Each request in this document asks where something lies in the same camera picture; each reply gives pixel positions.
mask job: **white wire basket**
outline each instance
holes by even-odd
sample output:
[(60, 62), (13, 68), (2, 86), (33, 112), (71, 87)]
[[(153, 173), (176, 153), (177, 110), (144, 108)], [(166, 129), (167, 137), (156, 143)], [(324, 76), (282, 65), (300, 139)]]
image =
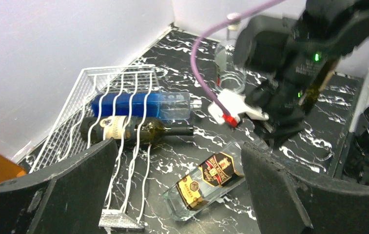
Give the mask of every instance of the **white wire basket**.
[(152, 81), (152, 92), (159, 92), (154, 65), (94, 67), (83, 69), (73, 86), (50, 134), (31, 166), (30, 173), (60, 162), (87, 149), (81, 139), (79, 126), (84, 117), (92, 116), (91, 101), (106, 91), (133, 93), (137, 79), (137, 93), (147, 93)]

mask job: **blue bottle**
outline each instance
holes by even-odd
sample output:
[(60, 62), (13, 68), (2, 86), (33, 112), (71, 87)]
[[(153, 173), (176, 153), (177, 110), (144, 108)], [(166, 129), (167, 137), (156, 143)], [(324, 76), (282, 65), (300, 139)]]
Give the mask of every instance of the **blue bottle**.
[[(132, 94), (121, 94), (116, 99), (116, 116), (127, 116), (130, 111), (130, 97)], [(101, 103), (101, 116), (111, 116), (113, 114), (113, 101), (117, 94), (107, 94)], [(144, 97), (146, 93), (139, 93), (133, 96), (132, 116), (143, 117)], [(91, 103), (94, 116), (98, 117), (99, 99), (98, 95)], [(151, 93), (147, 97), (146, 117), (157, 117), (162, 120), (183, 120), (190, 117), (191, 111), (201, 109), (201, 100), (191, 99), (188, 92), (179, 93)]]

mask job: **white wall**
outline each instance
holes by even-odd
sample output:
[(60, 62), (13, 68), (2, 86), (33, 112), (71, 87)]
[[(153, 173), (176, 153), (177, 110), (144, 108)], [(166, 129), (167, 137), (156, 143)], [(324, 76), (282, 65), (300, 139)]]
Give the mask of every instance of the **white wall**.
[[(175, 25), (200, 35), (212, 25), (222, 22), (231, 12), (244, 12), (252, 7), (263, 4), (267, 0), (172, 0)], [(305, 8), (306, 0), (287, 0), (269, 10), (267, 14), (281, 17), (288, 15), (298, 17)], [(225, 30), (211, 36), (213, 39), (222, 39)], [(344, 59), (337, 71), (363, 77), (369, 68), (369, 41), (363, 44), (349, 58)]]
[(173, 21), (170, 0), (0, 0), (0, 154), (48, 135), (82, 68), (130, 63)]

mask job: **purple tube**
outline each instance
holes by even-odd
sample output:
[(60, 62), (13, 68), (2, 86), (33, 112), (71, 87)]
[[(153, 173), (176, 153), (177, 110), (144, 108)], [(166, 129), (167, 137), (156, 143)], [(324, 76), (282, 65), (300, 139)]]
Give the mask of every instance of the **purple tube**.
[(199, 47), (201, 41), (204, 38), (210, 36), (212, 33), (217, 32), (222, 28), (225, 28), (228, 24), (234, 23), (238, 20), (242, 20), (242, 19), (247, 18), (251, 15), (257, 14), (261, 11), (264, 11), (268, 8), (271, 8), (272, 6), (278, 5), (279, 3), (283, 2), (283, 1), (285, 1), (285, 0), (271, 0), (271, 1), (268, 1), (268, 2), (262, 4), (258, 7), (255, 7), (253, 9), (249, 10), (249, 11), (246, 11), (246, 12), (242, 13), (239, 17), (237, 17), (233, 20), (226, 20), (226, 21), (210, 28), (206, 32), (204, 32), (200, 37), (197, 38), (197, 40), (193, 44), (192, 55), (190, 56), (190, 65), (192, 67), (192, 71), (194, 73), (194, 76), (195, 76), (196, 80), (198, 81), (198, 83), (203, 88), (203, 90), (206, 92), (206, 94), (210, 97), (210, 99), (212, 101), (214, 101), (220, 107), (220, 109), (223, 111), (223, 113), (227, 116), (230, 116), (230, 112), (217, 99), (216, 95), (213, 93), (213, 91), (210, 90), (210, 88), (207, 86), (207, 84), (204, 82), (203, 78), (201, 77), (200, 73), (198, 72), (197, 65), (196, 65), (197, 48)]

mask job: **table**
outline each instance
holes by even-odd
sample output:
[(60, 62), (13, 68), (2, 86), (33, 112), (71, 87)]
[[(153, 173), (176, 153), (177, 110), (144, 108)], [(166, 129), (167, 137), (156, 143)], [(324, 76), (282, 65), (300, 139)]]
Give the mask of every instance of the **table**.
[[(236, 129), (219, 126), (207, 112), (211, 103), (195, 81), (190, 68), (190, 54), (195, 36), (173, 29), (136, 64), (155, 64), (163, 92), (189, 92), (202, 100), (200, 112), (192, 114), (187, 121), (195, 127), (194, 137), (166, 137), (151, 149), (151, 166), (146, 182), (146, 203), (142, 221), (146, 234), (214, 234), (214, 233), (259, 233), (252, 209), (250, 194), (244, 182), (220, 198), (207, 209), (186, 222), (172, 220), (161, 195), (200, 162), (214, 152), (220, 151), (235, 139), (251, 140), (254, 137), (253, 123), (245, 118)], [(200, 73), (211, 87), (214, 85), (214, 49), (216, 42), (203, 41), (197, 54)], [(257, 86), (265, 78), (250, 73), (247, 89)], [(337, 163), (346, 130), (359, 96), (362, 80), (335, 75), (318, 99), (316, 107), (306, 118), (305, 131), (286, 142), (276, 153), (290, 158), (310, 170), (332, 175), (330, 165)], [(125, 150), (121, 159), (119, 177), (115, 180), (111, 207), (119, 209), (124, 200), (125, 184), (131, 149)], [(136, 161), (136, 172), (132, 181), (127, 214), (136, 218), (141, 206), (141, 186), (146, 171), (146, 147), (140, 151)], [(130, 233), (125, 230), (111, 233)]]

